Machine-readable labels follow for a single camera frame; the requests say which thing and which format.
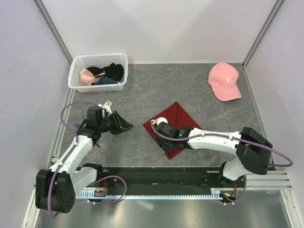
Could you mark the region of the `dark red cloth napkin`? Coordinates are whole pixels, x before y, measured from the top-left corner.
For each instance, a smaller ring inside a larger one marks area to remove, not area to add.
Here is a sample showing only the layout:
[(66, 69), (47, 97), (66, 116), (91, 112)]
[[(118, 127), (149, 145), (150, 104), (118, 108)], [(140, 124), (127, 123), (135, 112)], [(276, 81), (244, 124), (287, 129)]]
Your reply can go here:
[(169, 125), (175, 127), (177, 129), (181, 129), (181, 127), (194, 127), (202, 129), (194, 119), (183, 109), (182, 106), (178, 102), (173, 103), (167, 109), (163, 110), (156, 116), (152, 117), (150, 120), (143, 124), (144, 128), (150, 134), (150, 136), (157, 143), (156, 138), (154, 136), (153, 130), (151, 128), (151, 120), (156, 120), (159, 117), (164, 117), (167, 119)]

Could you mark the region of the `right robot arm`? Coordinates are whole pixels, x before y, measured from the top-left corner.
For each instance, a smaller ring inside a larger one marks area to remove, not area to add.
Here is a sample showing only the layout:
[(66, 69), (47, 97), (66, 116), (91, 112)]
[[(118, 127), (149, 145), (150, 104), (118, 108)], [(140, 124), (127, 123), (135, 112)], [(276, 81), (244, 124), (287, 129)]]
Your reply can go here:
[(209, 149), (235, 155), (235, 159), (221, 165), (217, 179), (223, 187), (230, 186), (248, 173), (268, 173), (273, 146), (252, 128), (245, 127), (241, 132), (220, 133), (193, 127), (182, 127), (178, 130), (162, 122), (152, 129), (165, 153), (174, 149)]

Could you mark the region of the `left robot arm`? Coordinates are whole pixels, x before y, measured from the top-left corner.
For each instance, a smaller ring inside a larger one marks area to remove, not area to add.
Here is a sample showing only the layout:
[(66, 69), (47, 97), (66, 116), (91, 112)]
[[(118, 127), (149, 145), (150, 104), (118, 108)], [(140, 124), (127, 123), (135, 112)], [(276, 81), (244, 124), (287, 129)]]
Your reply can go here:
[(35, 206), (48, 212), (68, 213), (78, 195), (92, 184), (99, 187), (104, 182), (102, 166), (80, 162), (93, 149), (103, 133), (118, 135), (133, 128), (108, 105), (91, 106), (76, 131), (76, 135), (62, 157), (47, 170), (36, 175)]

